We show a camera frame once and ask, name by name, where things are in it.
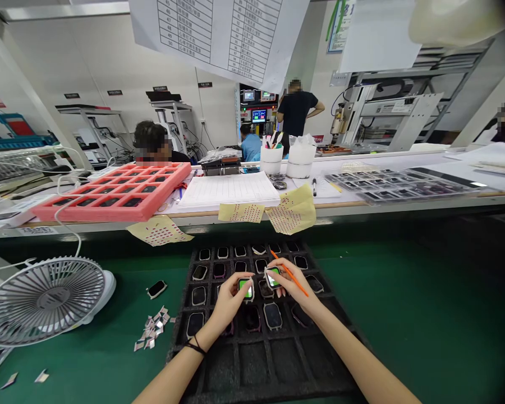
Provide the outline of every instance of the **dispensing machine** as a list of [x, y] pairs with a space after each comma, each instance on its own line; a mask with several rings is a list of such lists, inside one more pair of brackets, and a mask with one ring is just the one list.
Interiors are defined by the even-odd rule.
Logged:
[[410, 150], [443, 96], [443, 93], [423, 94], [374, 101], [377, 86], [356, 85], [348, 90], [350, 100], [337, 109], [331, 128], [335, 146], [356, 143], [363, 118], [400, 117], [402, 122], [387, 151]]

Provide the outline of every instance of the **hand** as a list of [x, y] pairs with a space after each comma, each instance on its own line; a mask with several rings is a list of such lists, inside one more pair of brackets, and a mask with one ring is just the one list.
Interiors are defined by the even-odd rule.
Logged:
[[253, 276], [253, 272], [236, 272], [221, 285], [219, 297], [217, 297], [217, 304], [215, 305], [213, 314], [208, 320], [208, 323], [210, 323], [215, 332], [218, 333], [217, 336], [223, 333], [227, 325], [229, 325], [236, 316], [247, 294], [247, 290], [253, 286], [253, 281], [249, 280], [245, 283], [245, 286], [238, 291], [237, 282], [240, 278], [250, 278]]
[[[292, 272], [294, 278], [296, 278], [297, 281], [301, 284], [301, 286], [303, 286], [303, 289], [307, 291], [309, 297], [305, 296], [302, 290], [299, 289], [299, 286], [296, 285], [295, 282], [290, 278], [290, 276], [286, 273], [286, 270], [283, 268], [282, 265], [284, 265], [286, 268], [288, 268], [289, 271]], [[282, 288], [277, 289], [278, 297], [281, 296], [280, 293], [284, 293], [283, 289], [286, 289], [286, 291], [290, 293], [290, 295], [295, 299], [295, 301], [299, 303], [303, 311], [306, 312], [307, 315], [309, 315], [311, 318], [313, 317], [313, 314], [316, 311], [318, 311], [320, 307], [323, 306], [322, 302], [320, 302], [320, 300], [317, 298], [316, 294], [314, 293], [309, 283], [305, 279], [305, 276], [303, 275], [301, 269], [296, 267], [286, 258], [279, 258], [273, 260], [268, 264], [268, 267], [277, 267], [281, 271], [282, 275], [274, 273], [273, 271], [266, 271], [266, 274], [269, 277], [273, 278], [275, 281], [277, 281], [283, 286]]]

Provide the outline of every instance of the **yellow sticker sheet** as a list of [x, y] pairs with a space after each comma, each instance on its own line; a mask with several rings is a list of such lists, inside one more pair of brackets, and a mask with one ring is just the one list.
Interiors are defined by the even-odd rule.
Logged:
[[265, 211], [277, 233], [292, 235], [316, 223], [313, 191], [309, 184], [281, 195], [281, 203]]
[[256, 204], [220, 204], [219, 220], [224, 222], [260, 223], [264, 214], [264, 205]]
[[183, 233], [166, 215], [154, 216], [147, 222], [135, 223], [126, 229], [133, 236], [147, 242], [152, 247], [171, 242], [190, 241], [194, 238], [194, 236]]

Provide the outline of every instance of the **blue shirt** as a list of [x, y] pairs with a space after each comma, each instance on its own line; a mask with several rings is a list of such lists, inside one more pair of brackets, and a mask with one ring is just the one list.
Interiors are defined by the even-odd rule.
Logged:
[[245, 140], [241, 143], [243, 150], [243, 158], [246, 162], [254, 161], [253, 157], [260, 153], [262, 141], [255, 134], [248, 134]]

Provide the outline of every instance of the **orange pencil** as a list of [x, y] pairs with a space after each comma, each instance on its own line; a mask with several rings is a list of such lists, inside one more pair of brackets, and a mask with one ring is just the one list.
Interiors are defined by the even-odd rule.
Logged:
[[[277, 254], [275, 254], [273, 252], [273, 250], [270, 250], [270, 251], [273, 254], [273, 256], [275, 257], [275, 259], [279, 259], [279, 257], [277, 256]], [[301, 284], [297, 281], [297, 279], [292, 275], [292, 273], [290, 272], [290, 270], [288, 268], [286, 268], [286, 265], [282, 264], [282, 267], [284, 268], [284, 270], [286, 271], [286, 273], [288, 275], [290, 275], [290, 278], [292, 278], [292, 280], [296, 283], [297, 287], [299, 289], [301, 289], [301, 291], [305, 294], [305, 296], [309, 297], [309, 294], [305, 291], [305, 289], [303, 289], [303, 286], [301, 286]]]

